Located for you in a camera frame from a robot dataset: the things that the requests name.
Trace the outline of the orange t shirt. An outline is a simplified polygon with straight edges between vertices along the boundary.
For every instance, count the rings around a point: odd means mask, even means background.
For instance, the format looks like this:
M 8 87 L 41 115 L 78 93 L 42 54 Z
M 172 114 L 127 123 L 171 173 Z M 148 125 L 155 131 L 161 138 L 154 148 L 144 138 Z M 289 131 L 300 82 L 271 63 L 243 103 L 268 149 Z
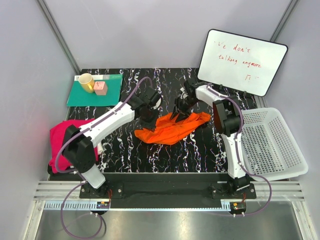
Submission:
M 134 135 L 146 144 L 174 145 L 211 119 L 208 113 L 193 112 L 185 120 L 175 122 L 175 118 L 170 119 L 171 115 L 172 113 L 169 113 L 158 118 L 154 131 L 146 128 L 137 129 Z

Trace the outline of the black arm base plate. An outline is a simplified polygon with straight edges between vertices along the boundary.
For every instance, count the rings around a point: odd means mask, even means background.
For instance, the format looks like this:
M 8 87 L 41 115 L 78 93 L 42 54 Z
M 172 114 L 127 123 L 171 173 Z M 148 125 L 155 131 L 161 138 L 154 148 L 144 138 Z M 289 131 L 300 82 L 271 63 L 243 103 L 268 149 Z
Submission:
M 230 194 L 226 173 L 106 173 L 107 194 L 98 196 L 85 184 L 80 198 L 111 198 L 111 208 L 129 210 L 213 209 L 222 206 L 221 200 L 255 200 L 253 184 Z

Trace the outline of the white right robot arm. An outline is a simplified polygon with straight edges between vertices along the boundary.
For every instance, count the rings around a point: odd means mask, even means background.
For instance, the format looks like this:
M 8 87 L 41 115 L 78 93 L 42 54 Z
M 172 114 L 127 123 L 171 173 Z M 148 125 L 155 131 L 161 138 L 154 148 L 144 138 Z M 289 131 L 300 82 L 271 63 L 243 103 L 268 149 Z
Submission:
M 213 109 L 214 127 L 223 139 L 227 156 L 230 179 L 226 190 L 230 197 L 239 198 L 250 186 L 250 177 L 244 170 L 241 144 L 244 119 L 238 99 L 214 90 L 208 83 L 186 80 L 174 101 L 170 118 L 176 122 L 186 120 L 191 115 L 191 108 L 198 102 L 204 102 Z

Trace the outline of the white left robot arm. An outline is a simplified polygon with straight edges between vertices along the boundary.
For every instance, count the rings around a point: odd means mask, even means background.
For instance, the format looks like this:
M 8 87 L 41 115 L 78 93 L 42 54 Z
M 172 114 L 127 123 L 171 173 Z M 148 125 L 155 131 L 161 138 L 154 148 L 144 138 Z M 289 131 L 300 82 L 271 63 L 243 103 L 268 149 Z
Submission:
M 108 183 L 96 165 L 95 149 L 98 143 L 135 119 L 139 119 L 143 128 L 153 131 L 161 103 L 160 93 L 148 87 L 143 93 L 131 93 L 125 101 L 120 101 L 110 111 L 87 124 L 69 126 L 55 162 L 58 163 L 60 155 L 65 157 L 83 181 L 89 184 L 90 192 L 97 198 L 103 198 L 108 193 Z

